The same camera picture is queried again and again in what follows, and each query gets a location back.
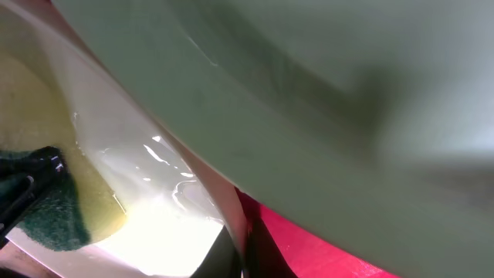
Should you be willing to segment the red plastic tray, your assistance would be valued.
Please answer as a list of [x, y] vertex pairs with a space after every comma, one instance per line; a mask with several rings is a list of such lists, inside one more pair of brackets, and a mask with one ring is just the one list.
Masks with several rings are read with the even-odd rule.
[[250, 277], [395, 278], [337, 248], [237, 191], [249, 224], [246, 261]]

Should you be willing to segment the green yellow sponge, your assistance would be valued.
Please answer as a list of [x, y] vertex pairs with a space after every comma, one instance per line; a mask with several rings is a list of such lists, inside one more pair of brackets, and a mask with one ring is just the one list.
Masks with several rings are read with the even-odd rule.
[[113, 235], [126, 222], [110, 186], [80, 150], [63, 95], [23, 62], [1, 55], [1, 159], [43, 147], [61, 150], [68, 178], [15, 227], [53, 251], [73, 251]]

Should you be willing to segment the white plate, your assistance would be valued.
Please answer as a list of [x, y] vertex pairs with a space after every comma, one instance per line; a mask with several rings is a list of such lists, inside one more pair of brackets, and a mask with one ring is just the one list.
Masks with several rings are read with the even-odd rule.
[[53, 251], [14, 228], [6, 236], [62, 277], [191, 277], [223, 228], [244, 258], [244, 222], [205, 185], [149, 117], [46, 1], [1, 3], [1, 55], [27, 65], [63, 95], [76, 142], [126, 214], [113, 235], [73, 251]]

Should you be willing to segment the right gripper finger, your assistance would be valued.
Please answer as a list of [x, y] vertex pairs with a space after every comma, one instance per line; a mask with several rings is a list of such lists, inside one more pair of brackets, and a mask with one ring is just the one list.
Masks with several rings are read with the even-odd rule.
[[265, 225], [254, 225], [242, 259], [223, 228], [191, 278], [297, 278]]

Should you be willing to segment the light green plate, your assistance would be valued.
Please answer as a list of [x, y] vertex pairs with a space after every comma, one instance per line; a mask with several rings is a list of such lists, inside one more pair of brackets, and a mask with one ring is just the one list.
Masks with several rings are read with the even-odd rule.
[[56, 7], [258, 202], [400, 276], [493, 275], [491, 1]]

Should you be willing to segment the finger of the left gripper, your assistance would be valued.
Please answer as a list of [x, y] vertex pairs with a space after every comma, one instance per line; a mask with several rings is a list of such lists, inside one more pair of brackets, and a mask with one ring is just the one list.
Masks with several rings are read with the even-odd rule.
[[1, 245], [6, 236], [52, 190], [68, 178], [60, 149], [47, 146], [1, 159]]

